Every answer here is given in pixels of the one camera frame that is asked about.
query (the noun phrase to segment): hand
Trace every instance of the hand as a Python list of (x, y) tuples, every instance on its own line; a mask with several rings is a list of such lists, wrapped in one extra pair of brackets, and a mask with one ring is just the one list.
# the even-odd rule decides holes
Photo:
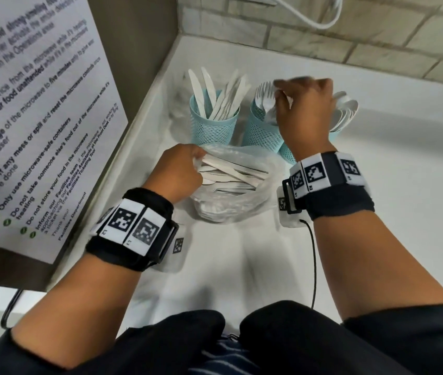
[(162, 153), (143, 188), (169, 200), (172, 204), (189, 197), (202, 185), (202, 176), (193, 166), (193, 159), (206, 155), (194, 144), (177, 144)]
[[(296, 160), (319, 152), (336, 151), (329, 142), (331, 114), (336, 107), (332, 98), (332, 80), (301, 77), (276, 80), (277, 124), (284, 142)], [(289, 107), (287, 97), (293, 99)]]

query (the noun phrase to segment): striped shirt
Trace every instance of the striped shirt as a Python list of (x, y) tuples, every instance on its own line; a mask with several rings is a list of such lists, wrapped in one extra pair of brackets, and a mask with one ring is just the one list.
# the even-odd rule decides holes
[(188, 370), (189, 375), (259, 375), (260, 372), (260, 367), (250, 359), (249, 351), (227, 336), (202, 350)]

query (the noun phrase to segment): forearm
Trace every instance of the forearm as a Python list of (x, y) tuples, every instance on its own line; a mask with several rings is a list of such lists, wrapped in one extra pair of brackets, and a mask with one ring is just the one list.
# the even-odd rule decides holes
[(320, 217), (314, 230), (343, 320), (377, 310), (443, 303), (443, 287), (375, 213)]
[(141, 273), (85, 254), (12, 329), (15, 342), (64, 368), (113, 345)]

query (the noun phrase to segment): white power cable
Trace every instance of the white power cable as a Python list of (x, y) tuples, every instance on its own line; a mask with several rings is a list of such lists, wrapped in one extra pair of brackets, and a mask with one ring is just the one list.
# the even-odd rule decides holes
[(335, 0), (334, 1), (334, 8), (336, 9), (336, 15), (334, 16), (333, 20), (328, 23), (318, 23), (315, 21), (312, 21), (308, 17), (301, 14), (298, 10), (294, 9), (292, 5), (289, 5), (284, 0), (274, 0), (276, 3), (282, 5), (284, 8), (289, 10), (292, 14), (294, 14), (296, 17), (300, 18), (305, 24), (310, 25), (311, 27), (319, 30), (326, 30), (329, 29), (332, 25), (334, 25), (338, 19), (339, 15), (341, 14), (341, 10), (343, 8), (343, 0)]

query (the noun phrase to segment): white sign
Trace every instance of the white sign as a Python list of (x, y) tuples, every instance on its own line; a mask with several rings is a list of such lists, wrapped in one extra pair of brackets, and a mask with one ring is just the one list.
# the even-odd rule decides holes
[(87, 0), (0, 0), (0, 247), (53, 263), (126, 124)]

